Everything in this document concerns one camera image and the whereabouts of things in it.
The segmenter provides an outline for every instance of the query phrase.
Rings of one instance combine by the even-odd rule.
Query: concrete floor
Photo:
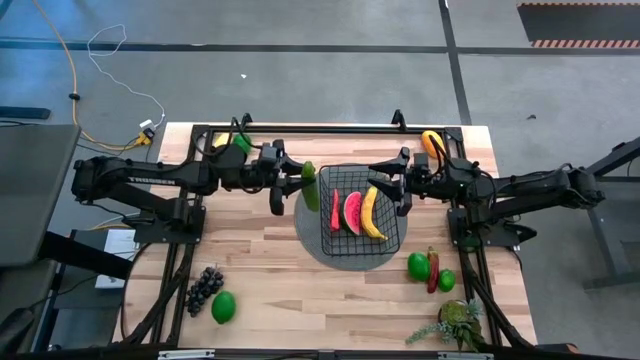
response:
[[[445,44],[436,0],[41,4],[70,40],[88,40],[102,27],[124,23],[131,41],[152,43]],[[449,0],[449,6],[459,46],[529,46],[515,1]],[[14,2],[0,21],[0,36],[52,38],[28,0]],[[103,39],[119,38],[114,31]],[[99,74],[86,52],[73,56],[83,96],[80,121],[90,133],[125,143],[138,123],[158,119],[152,102]],[[472,122],[490,127],[502,175],[567,161],[589,165],[640,133],[638,57],[462,56],[460,62]],[[158,98],[168,121],[228,120],[251,112],[261,122],[387,123],[401,108],[411,123],[460,123],[446,55],[129,52],[100,63],[134,89]],[[48,107],[53,110],[49,123],[70,123],[70,89],[61,51],[0,51],[3,105]],[[531,114],[537,119],[526,120]],[[78,149],[76,158],[93,155]],[[151,158],[156,155],[154,146]],[[142,159],[144,151],[129,157]],[[639,173],[640,163],[632,167],[632,174]],[[110,217],[79,206],[63,191],[51,229],[66,234]],[[539,231],[522,250],[539,342],[572,342],[585,353],[637,358],[640,311],[634,305],[640,286],[582,290],[582,281],[604,275],[586,213],[546,210],[524,216],[522,223]],[[86,317],[65,318],[71,319],[68,329],[77,329],[72,325]],[[68,346],[96,343],[86,337],[74,342],[69,332],[59,340]]]

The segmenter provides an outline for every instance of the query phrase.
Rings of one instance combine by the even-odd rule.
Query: red pepper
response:
[[[340,230],[340,196],[338,189],[333,189],[333,211],[331,212],[331,231]]]
[[[431,246],[429,246],[429,251],[427,252],[427,259],[429,259],[429,264],[431,264],[431,275],[429,275],[429,280],[427,281],[427,292],[433,294],[436,292],[436,288],[438,288],[440,264],[438,264],[438,253],[433,250]]]

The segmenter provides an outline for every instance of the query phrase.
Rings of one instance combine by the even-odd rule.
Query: wooden tabletop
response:
[[[159,160],[183,161],[191,123],[168,123]],[[467,158],[497,176],[487,127],[462,127]],[[285,140],[296,160],[313,161],[316,168],[340,163],[374,163],[395,157],[400,147],[423,151],[416,135],[361,134],[251,134],[254,142]],[[152,187],[163,197],[177,196],[171,187]],[[407,346],[404,340],[419,327],[436,321],[440,305],[464,299],[457,251],[451,246],[445,212],[449,205],[413,198],[407,236],[400,251],[371,271],[340,271],[316,261],[300,244],[293,223],[298,194],[285,201],[284,216],[269,210],[268,191],[247,195],[218,191],[206,197],[207,217],[202,242],[197,246],[190,283],[202,270],[218,264],[225,275],[224,289],[237,301],[234,319],[218,325],[210,315],[212,299],[191,318],[185,313],[181,347],[215,348],[331,348],[331,349],[452,349],[436,337]],[[456,272],[456,287],[449,293],[427,294],[425,284],[407,277],[407,257],[440,253],[441,268]],[[128,332],[142,320],[156,300],[167,245],[150,246],[140,257],[126,293]],[[487,249],[487,263],[498,305],[520,333],[535,343],[527,295],[518,262],[504,249]],[[174,300],[167,307],[163,339],[171,324]],[[485,338],[490,339],[483,326]]]

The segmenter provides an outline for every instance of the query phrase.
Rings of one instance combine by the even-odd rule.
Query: black wire basket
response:
[[[364,165],[331,165],[323,166],[318,178],[320,180],[322,251],[325,254],[330,256],[384,255],[394,254],[400,249],[396,205],[381,191],[378,191],[373,207],[373,224],[387,236],[387,240],[372,239],[362,228],[360,235],[355,235],[346,229],[342,219],[339,231],[332,232],[330,229],[334,189],[338,190],[340,213],[342,213],[342,204],[349,194],[358,191],[364,199],[367,189],[372,186],[367,180],[388,179],[386,174],[369,170]]]

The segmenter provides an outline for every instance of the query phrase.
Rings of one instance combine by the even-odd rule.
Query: banana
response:
[[[370,237],[374,239],[382,239],[383,241],[387,240],[387,237],[384,236],[378,230],[378,228],[373,225],[373,205],[376,202],[376,196],[378,195],[378,188],[372,186],[367,190],[367,195],[365,195],[364,200],[362,201],[362,210],[360,211],[360,225],[364,229],[364,231]]]

